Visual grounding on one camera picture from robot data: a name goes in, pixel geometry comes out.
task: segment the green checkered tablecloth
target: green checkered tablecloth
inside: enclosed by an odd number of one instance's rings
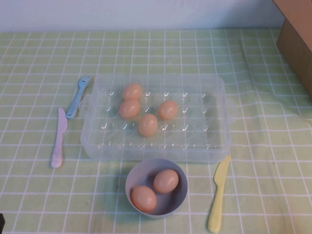
[[[222,234],[312,230],[312,102],[275,45],[278,29],[0,34],[0,213],[4,233],[205,234],[217,165],[180,163],[189,195],[147,220],[124,185],[134,162],[91,160],[83,119],[68,122],[65,162],[49,167],[58,107],[84,74],[218,74],[238,107]]]

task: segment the pink plastic knife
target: pink plastic knife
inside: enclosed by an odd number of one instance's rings
[[[58,109],[58,132],[51,158],[51,167],[57,168],[62,164],[63,134],[67,129],[67,118],[63,108]]]

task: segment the brown egg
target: brown egg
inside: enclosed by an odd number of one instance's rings
[[[123,118],[133,118],[140,111],[138,100],[125,100],[120,106],[119,113]]]
[[[161,119],[170,120],[176,117],[178,111],[178,106],[175,101],[165,101],[163,102],[159,109],[158,115]]]
[[[122,93],[124,100],[138,100],[142,96],[142,87],[139,84],[128,85]]]
[[[153,190],[146,186],[137,186],[133,189],[131,200],[140,211],[149,213],[157,206],[157,198]]]
[[[158,122],[155,116],[147,114],[138,123],[138,131],[144,137],[150,137],[157,132]]]
[[[174,170],[168,169],[158,173],[154,180],[154,188],[161,194],[173,191],[179,183],[179,176]]]

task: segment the bowl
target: bowl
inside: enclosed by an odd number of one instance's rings
[[[160,194],[154,189],[156,175],[166,169],[174,170],[179,176],[177,187],[170,193]],[[151,188],[157,197],[157,207],[151,213],[137,209],[131,201],[133,188],[144,185]],[[126,194],[131,205],[144,216],[151,219],[165,218],[172,215],[184,202],[188,191],[188,182],[183,170],[174,162],[164,158],[153,158],[141,161],[128,174]]]

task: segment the clear plastic container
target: clear plastic container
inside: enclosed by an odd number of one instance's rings
[[[122,92],[131,83],[143,88],[140,113],[124,120],[119,107]],[[170,121],[157,115],[166,100],[174,100],[179,106],[176,118]],[[79,108],[85,118],[81,143],[88,156],[116,161],[161,157],[178,162],[220,162],[231,147],[230,122],[237,112],[225,97],[223,80],[207,74],[101,75]],[[142,137],[137,130],[145,114],[158,119],[154,136]]]

